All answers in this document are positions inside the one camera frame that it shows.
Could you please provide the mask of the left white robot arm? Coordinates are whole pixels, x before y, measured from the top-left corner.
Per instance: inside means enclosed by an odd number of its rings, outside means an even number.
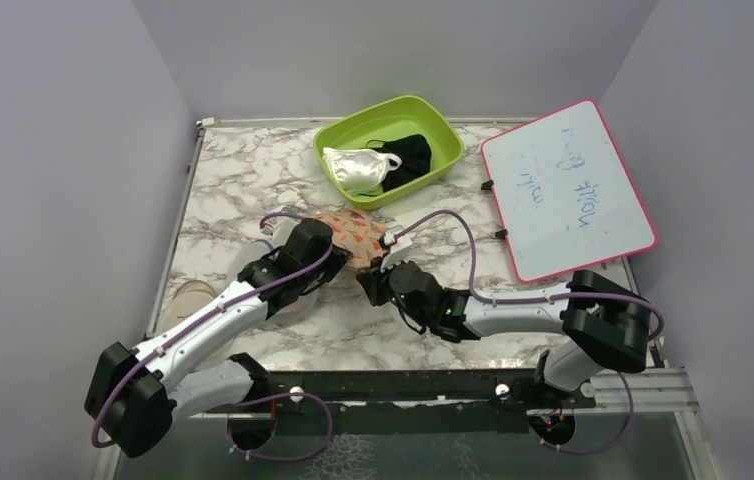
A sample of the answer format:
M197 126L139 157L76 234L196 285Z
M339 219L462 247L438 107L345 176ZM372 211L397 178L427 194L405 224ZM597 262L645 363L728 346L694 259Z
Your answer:
M177 420L225 404L243 410L266 401L266 374L238 355L200 369L216 350L332 280L352 258L330 225L303 218L273 246L242 250L245 265L223 291L169 330L127 347L115 342L96 363L84 401L96 448L117 446L135 458L159 443Z

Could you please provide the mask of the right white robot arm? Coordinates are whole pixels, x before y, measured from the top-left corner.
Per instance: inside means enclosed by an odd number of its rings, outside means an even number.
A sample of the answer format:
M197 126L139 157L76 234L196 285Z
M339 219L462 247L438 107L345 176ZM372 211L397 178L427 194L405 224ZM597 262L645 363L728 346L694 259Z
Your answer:
M441 286L413 262L356 276L373 306L390 303L418 334L459 343L507 333L562 334L530 380L532 398L553 407L604 369L646 368L651 311L641 296L590 270L548 288L484 296Z

